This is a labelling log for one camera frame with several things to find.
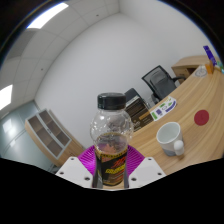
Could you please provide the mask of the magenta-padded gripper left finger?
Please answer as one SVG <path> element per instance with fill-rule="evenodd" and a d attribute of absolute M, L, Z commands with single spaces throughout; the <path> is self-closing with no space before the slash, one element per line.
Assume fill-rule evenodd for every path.
<path fill-rule="evenodd" d="M 81 187 L 92 188 L 95 167 L 95 147 L 91 146 L 78 157 L 69 157 L 56 175 Z"/>

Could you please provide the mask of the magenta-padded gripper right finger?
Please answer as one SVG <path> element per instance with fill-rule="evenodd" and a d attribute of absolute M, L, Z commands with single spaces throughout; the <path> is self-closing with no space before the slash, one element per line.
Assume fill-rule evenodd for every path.
<path fill-rule="evenodd" d="M 153 157 L 144 157 L 134 147 L 127 152 L 127 187 L 139 188 L 148 185 L 166 174 Z"/>

